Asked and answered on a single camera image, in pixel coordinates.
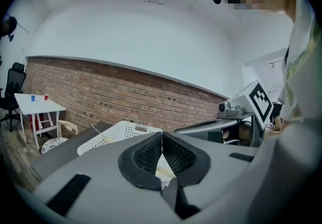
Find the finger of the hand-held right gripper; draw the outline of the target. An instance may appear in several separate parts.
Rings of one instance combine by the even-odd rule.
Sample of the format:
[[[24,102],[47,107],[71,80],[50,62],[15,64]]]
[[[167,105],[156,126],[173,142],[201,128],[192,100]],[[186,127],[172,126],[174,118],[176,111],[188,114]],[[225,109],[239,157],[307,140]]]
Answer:
[[[259,147],[262,142],[263,130],[257,120],[237,121],[221,128],[224,144]]]
[[[251,118],[250,125],[245,124],[245,131],[239,128],[246,118]],[[223,116],[214,121],[206,121],[175,130],[176,133],[217,143],[254,143],[254,113],[238,116]]]

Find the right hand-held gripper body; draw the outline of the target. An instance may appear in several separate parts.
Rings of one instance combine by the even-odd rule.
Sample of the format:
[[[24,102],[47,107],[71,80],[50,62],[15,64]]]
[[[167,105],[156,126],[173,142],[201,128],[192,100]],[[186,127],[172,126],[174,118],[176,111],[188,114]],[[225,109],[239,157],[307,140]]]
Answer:
[[[258,80],[248,84],[234,97],[219,104],[217,117],[244,120],[255,117],[260,129],[269,123],[273,104]]]

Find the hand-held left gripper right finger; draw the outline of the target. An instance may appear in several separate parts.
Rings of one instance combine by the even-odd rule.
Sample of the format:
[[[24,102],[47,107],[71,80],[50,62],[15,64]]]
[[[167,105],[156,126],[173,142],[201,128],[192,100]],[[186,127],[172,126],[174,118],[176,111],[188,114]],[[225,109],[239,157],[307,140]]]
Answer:
[[[257,148],[163,133],[163,155],[175,178],[165,201],[178,216],[193,216],[210,205],[246,169]]]

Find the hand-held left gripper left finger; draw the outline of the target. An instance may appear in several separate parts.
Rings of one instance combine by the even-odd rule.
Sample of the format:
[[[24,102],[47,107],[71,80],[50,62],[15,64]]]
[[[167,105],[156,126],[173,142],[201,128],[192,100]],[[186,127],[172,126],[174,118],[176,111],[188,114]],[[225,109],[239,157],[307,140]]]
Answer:
[[[71,224],[176,224],[155,175],[160,132],[91,149],[61,167],[35,196]]]

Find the person's right forearm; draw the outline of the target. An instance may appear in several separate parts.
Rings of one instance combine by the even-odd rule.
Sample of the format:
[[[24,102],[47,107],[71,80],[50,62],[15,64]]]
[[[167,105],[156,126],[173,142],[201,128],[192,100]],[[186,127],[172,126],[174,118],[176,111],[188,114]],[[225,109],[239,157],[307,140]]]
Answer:
[[[273,134],[280,133],[283,131],[288,125],[289,122],[282,119],[280,116],[274,118],[275,124],[265,128],[265,131]]]

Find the person's white floral shirt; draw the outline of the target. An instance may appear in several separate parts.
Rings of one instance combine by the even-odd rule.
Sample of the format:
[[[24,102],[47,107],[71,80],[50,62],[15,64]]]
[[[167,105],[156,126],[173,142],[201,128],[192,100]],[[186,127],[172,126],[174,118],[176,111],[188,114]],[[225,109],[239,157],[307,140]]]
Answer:
[[[322,114],[320,49],[322,28],[308,0],[290,0],[295,12],[289,47],[282,67],[281,118],[289,123]]]

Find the wooden chair floral cushion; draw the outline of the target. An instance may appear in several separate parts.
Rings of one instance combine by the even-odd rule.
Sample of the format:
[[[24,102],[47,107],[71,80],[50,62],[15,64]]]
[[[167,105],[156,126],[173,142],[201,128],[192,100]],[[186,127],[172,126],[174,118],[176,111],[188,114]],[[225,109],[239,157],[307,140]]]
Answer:
[[[52,139],[47,140],[43,144],[43,146],[40,150],[40,154],[42,155],[42,154],[50,151],[51,149],[64,143],[65,141],[74,137],[77,134],[78,134],[78,127],[75,124],[68,122],[68,121],[59,120],[58,121],[58,138],[52,138]]]

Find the white folding table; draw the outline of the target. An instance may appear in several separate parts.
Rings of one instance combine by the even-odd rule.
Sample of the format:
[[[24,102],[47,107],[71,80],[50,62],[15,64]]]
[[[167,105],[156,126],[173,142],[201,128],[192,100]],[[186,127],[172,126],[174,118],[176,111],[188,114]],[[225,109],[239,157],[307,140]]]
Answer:
[[[31,101],[31,95],[33,94],[15,94],[15,98],[20,110],[23,141],[27,143],[24,116],[31,116],[34,140],[37,150],[39,150],[38,135],[56,130],[58,137],[59,113],[66,111],[66,108],[49,98],[45,100],[44,95],[35,95],[35,101]]]

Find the black office chair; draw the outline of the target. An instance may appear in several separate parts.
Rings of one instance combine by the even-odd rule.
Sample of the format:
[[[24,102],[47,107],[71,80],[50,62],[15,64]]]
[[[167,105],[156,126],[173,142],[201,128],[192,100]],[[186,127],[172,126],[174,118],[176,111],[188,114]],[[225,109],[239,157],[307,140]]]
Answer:
[[[13,66],[8,70],[7,84],[4,92],[4,96],[1,96],[3,88],[0,88],[0,109],[7,110],[7,114],[4,118],[0,119],[0,125],[2,122],[9,120],[9,131],[12,132],[12,121],[21,120],[17,109],[19,105],[15,98],[15,94],[22,94],[23,84],[26,79],[26,73],[24,72],[25,66],[21,63],[15,62]]]

